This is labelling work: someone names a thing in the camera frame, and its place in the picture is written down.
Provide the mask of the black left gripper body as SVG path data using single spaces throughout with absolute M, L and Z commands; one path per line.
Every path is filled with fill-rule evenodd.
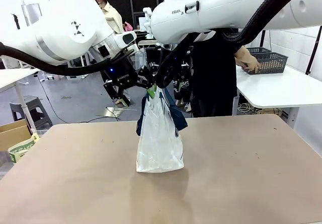
M 121 91 L 134 86 L 138 80 L 138 74 L 133 67 L 133 61 L 129 56 L 110 63 L 101 71 L 103 81 L 112 81 Z

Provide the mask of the person right hand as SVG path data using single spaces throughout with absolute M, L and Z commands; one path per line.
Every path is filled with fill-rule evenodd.
M 243 57 L 239 56 L 239 57 L 235 57 L 235 59 L 236 59 L 237 65 L 239 65 L 243 69 L 246 69 L 248 72 L 254 72 L 254 73 L 258 72 L 260 64 L 258 63 L 257 59 L 252 55 L 246 55 Z

